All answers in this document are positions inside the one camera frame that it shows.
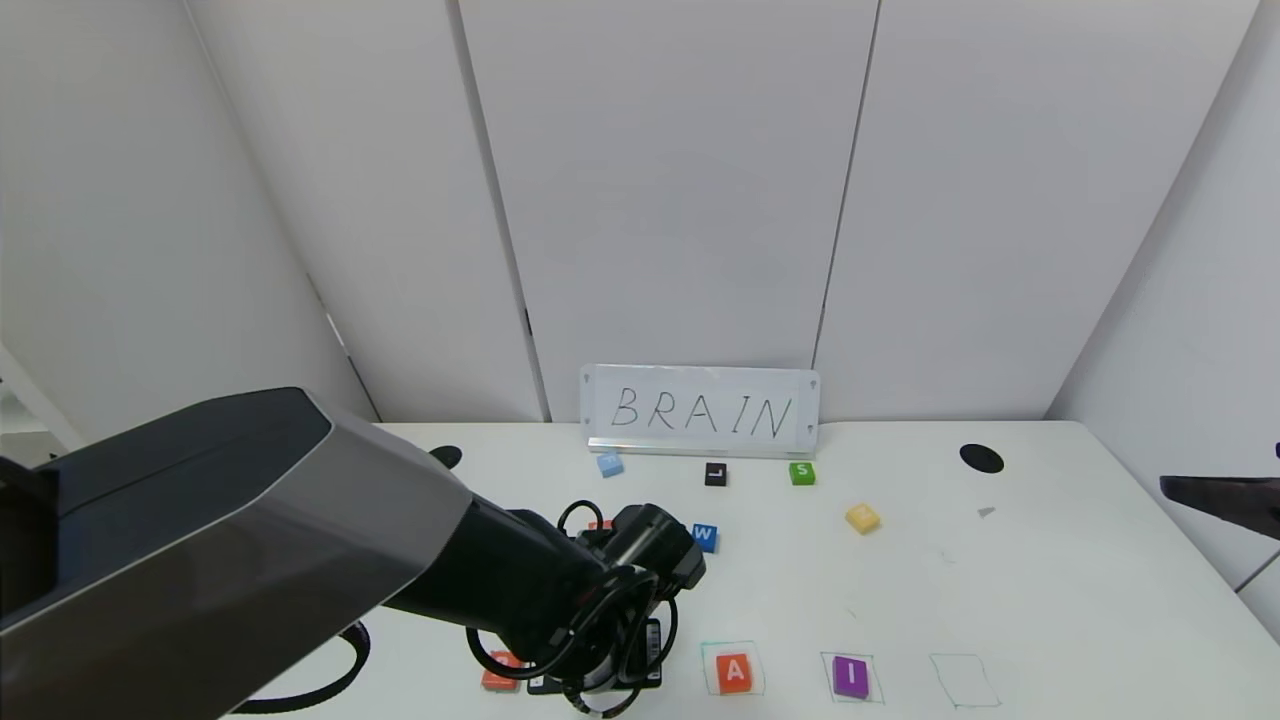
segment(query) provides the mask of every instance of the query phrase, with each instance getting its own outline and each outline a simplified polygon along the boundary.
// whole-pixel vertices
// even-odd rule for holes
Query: black cable
[[[671,628],[667,629],[667,644],[662,646],[662,652],[658,653],[658,659],[649,664],[649,669],[645,675],[653,673],[662,665],[667,656],[671,655],[671,648],[676,646],[676,629],[680,628],[680,614],[676,612],[676,598],[667,598],[667,607],[671,610]]]
[[[570,705],[572,705],[579,712],[584,715],[599,715],[600,717],[617,717],[618,715],[622,715],[622,711],[631,707],[631,703],[635,702],[637,697],[640,697],[640,688],[632,688],[631,694],[628,694],[622,702],[608,710],[595,710],[582,701],[582,693],[567,688],[564,691],[564,698],[568,700]]]
[[[278,712],[293,712],[297,710],[303,710],[315,705],[320,705],[326,700],[332,700],[334,696],[347,689],[351,683],[356,680],[356,675],[365,667],[365,662],[369,662],[369,652],[372,647],[372,641],[369,637],[369,630],[365,629],[365,624],[357,621],[351,625],[339,638],[347,641],[348,644],[356,651],[356,662],[351,666],[351,670],[338,678],[337,680],[329,683],[328,685],[311,691],[308,693],[296,694],[291,697],[273,697],[265,700],[246,700],[237,707],[232,710],[232,715],[275,715]]]
[[[479,662],[481,667],[500,678],[530,680],[547,673],[552,673],[573,650],[577,648],[577,644],[582,642],[582,638],[588,635],[584,630],[593,626],[600,615],[611,610],[611,606],[617,602],[617,598],[630,594],[632,591],[644,585],[658,583],[658,577],[652,571],[644,570],[637,573],[635,568],[628,565],[611,569],[605,573],[605,582],[613,579],[616,575],[626,575],[628,573],[631,574],[630,578],[622,580],[618,585],[614,585],[609,592],[604,593],[603,597],[589,606],[589,611],[584,607],[572,620],[570,620],[568,626],[571,635],[568,641],[562,644],[559,651],[557,651],[556,655],[544,665],[532,667],[508,667],[507,665],[498,662],[489,656],[489,652],[480,643],[480,633],[475,628],[467,628],[467,647],[471,648],[471,655],[476,659],[476,662]]]
[[[564,520],[568,520],[570,514],[573,512],[575,510],[577,510],[579,507],[586,507],[591,512],[594,512],[595,514],[595,527],[598,529],[600,529],[600,530],[604,529],[604,514],[600,512],[600,507],[598,505],[595,505],[594,502],[591,502],[590,500],[577,500],[577,501],[571,502],[570,506],[566,507],[563,512],[561,512],[561,519],[556,521],[556,529],[563,533],[564,532]]]

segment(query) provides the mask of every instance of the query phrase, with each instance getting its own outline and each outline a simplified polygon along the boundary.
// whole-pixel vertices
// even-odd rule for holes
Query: dark object
[[[723,462],[707,464],[707,484],[722,488],[728,484],[728,468]]]
[[[0,615],[58,583],[58,475],[0,457]]]
[[[666,657],[675,596],[705,571],[659,507],[570,538],[298,388],[211,400],[0,473],[0,717],[13,720],[212,720],[320,702],[360,670],[356,621],[380,603],[466,624],[472,650],[476,628],[498,633],[538,664],[522,678],[553,673],[571,702],[637,693],[649,614],[671,605]],[[343,679],[244,705],[339,634],[357,648]]]
[[[960,459],[979,473],[996,474],[1005,469],[1005,459],[986,445],[970,443],[960,448]]]
[[[1280,539],[1280,478],[1161,475],[1169,500]]]
[[[591,510],[598,524],[570,539],[563,525],[576,507]],[[676,593],[691,589],[707,570],[694,538],[655,505],[628,505],[604,529],[599,509],[585,500],[554,528],[527,510],[511,512],[522,529],[503,527],[494,511],[503,512],[474,505],[454,533],[463,538],[458,555],[451,553],[457,542],[451,541],[435,565],[387,605],[466,625],[471,655],[485,670],[516,680],[550,676],[584,712],[594,711],[581,694],[630,689],[631,697],[603,711],[609,717],[622,712],[671,652],[680,623]],[[460,573],[470,582],[460,585]],[[671,629],[657,660],[646,662],[645,624],[662,602],[671,610]],[[498,634],[532,665],[493,660],[477,630]]]
[[[452,470],[458,466],[458,462],[462,462],[462,448],[456,445],[442,445],[431,451],[431,457]]]

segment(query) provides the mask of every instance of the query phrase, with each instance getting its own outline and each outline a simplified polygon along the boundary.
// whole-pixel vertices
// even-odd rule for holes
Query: light blue block
[[[718,533],[716,525],[694,525],[694,542],[703,548],[703,552],[716,552],[716,536]]]
[[[617,452],[605,452],[595,459],[595,464],[600,466],[600,474],[605,478],[612,478],[622,471],[622,459],[618,457]]]

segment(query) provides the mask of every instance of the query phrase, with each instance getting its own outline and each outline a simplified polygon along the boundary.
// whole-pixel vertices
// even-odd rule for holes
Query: white wall
[[[1257,0],[886,0],[815,369],[824,420],[1039,419]]]
[[[1050,413],[1083,421],[1157,497],[1161,474],[1280,475],[1277,128],[1280,1],[1265,0]],[[1233,587],[1280,547],[1161,502]]]
[[[191,9],[383,419],[541,420],[451,3]]]
[[[552,418],[588,363],[813,363],[874,0],[476,0]]]
[[[0,3],[0,372],[79,439],[283,384],[371,415],[179,0]]]

